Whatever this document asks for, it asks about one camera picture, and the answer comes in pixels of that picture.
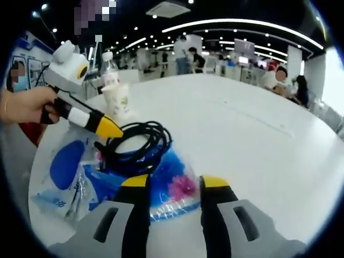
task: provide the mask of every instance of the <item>ceiling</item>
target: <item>ceiling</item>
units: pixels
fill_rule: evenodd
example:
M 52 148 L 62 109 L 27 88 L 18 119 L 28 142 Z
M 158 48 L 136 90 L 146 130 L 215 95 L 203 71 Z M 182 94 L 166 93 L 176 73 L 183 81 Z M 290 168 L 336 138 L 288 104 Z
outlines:
M 125 51 L 136 50 L 139 46 L 152 48 L 161 46 L 161 44 L 171 44 L 172 40 L 182 33 L 194 33 L 202 36 L 204 38 L 203 46 L 208 51 L 220 51 L 226 47 L 233 47 L 233 45 L 221 44 L 219 41 L 222 37 L 223 41 L 234 41 L 234 38 L 247 39 L 258 46 L 268 47 L 282 53 L 287 52 L 290 44 L 300 45 L 304 59 L 324 52 L 290 32 L 258 24 L 210 23 L 162 33 L 164 29 L 189 22 L 237 18 L 281 25 L 302 33 L 325 48 L 329 44 L 329 40 L 326 41 L 324 38 L 321 22 L 301 0 L 282 2 L 276 0 L 194 0 L 193 4 L 189 4 L 188 0 L 179 0 L 179 3 L 191 11 L 174 18 L 157 17 L 153 19 L 152 16 L 146 15 L 148 10 L 161 2 L 162 0 L 117 0 L 116 7 L 110 8 L 110 15 L 102 16 L 100 14 L 102 7 L 109 6 L 109 0 L 82 0 L 81 4 L 80 0 L 50 0 L 47 1 L 47 8 L 37 11 L 41 13 L 43 21 L 50 30 L 53 28 L 58 30 L 53 33 L 56 40 L 38 18 L 32 18 L 28 29 L 52 48 L 57 48 L 61 41 L 70 39 L 72 42 L 78 42 L 83 49 L 94 45 L 95 35 L 102 35 L 102 49 L 112 47 L 115 54 L 141 38 L 147 38 L 147 40 Z M 81 10 L 87 11 L 88 22 L 84 11 L 82 12 L 84 18 L 80 18 Z M 259 49 L 259 52 L 271 53 L 266 49 Z M 277 53 L 273 53 L 273 56 L 285 59 L 284 56 Z

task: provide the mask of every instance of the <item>hand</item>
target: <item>hand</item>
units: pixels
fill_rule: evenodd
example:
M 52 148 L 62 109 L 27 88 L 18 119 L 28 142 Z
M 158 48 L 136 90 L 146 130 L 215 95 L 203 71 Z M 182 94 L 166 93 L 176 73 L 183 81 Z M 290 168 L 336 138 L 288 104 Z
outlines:
M 4 123 L 40 123 L 42 109 L 49 112 L 50 119 L 57 123 L 59 116 L 52 106 L 57 98 L 50 87 L 36 87 L 31 90 L 11 93 L 2 90 L 0 117 Z

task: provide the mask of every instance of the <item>coiled cable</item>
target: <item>coiled cable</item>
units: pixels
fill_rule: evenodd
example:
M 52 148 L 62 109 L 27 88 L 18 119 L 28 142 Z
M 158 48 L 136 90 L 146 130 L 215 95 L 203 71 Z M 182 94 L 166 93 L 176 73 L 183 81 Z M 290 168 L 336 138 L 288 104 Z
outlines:
M 160 164 L 164 153 L 172 143 L 171 134 L 160 123 L 131 123 L 121 127 L 121 138 L 108 138 L 106 145 L 95 142 L 95 147 L 104 158 L 105 169 L 111 169 L 123 176 L 151 174 Z M 129 138 L 144 135 L 147 142 L 138 150 L 128 153 L 116 152 L 119 145 Z

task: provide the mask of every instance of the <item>desk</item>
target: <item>desk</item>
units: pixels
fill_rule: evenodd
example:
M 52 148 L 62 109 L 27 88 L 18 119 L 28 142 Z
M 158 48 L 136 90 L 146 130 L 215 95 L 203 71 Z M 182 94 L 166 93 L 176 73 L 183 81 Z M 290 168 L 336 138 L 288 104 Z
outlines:
M 239 199 L 271 216 L 287 239 L 308 243 L 332 213 L 344 179 L 344 143 L 304 108 L 259 87 L 228 78 L 192 74 L 131 86 L 140 120 L 161 122 L 196 174 L 226 179 Z M 104 106 L 102 96 L 93 105 Z M 67 130 L 49 126 L 32 167 L 29 196 L 37 192 L 43 162 Z M 34 232 L 45 245 L 74 230 L 40 213 L 28 201 Z

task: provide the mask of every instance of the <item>woman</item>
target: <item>woman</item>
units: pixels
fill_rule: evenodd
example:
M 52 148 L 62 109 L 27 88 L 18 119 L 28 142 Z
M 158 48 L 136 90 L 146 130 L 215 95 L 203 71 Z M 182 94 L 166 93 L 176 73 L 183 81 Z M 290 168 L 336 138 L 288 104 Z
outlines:
M 15 61 L 10 69 L 6 80 L 6 87 L 9 92 L 23 91 L 27 89 L 28 80 L 26 78 L 25 65 L 22 61 Z M 29 140 L 38 146 L 46 125 L 38 123 L 20 123 L 19 127 L 29 138 Z
M 304 106 L 305 108 L 307 108 L 308 102 L 309 102 L 309 95 L 308 95 L 308 87 L 307 87 L 307 81 L 306 81 L 305 76 L 303 75 L 297 76 L 294 83 L 296 84 L 297 92 L 296 94 L 293 94 L 290 97 L 288 97 L 288 99 L 300 106 Z

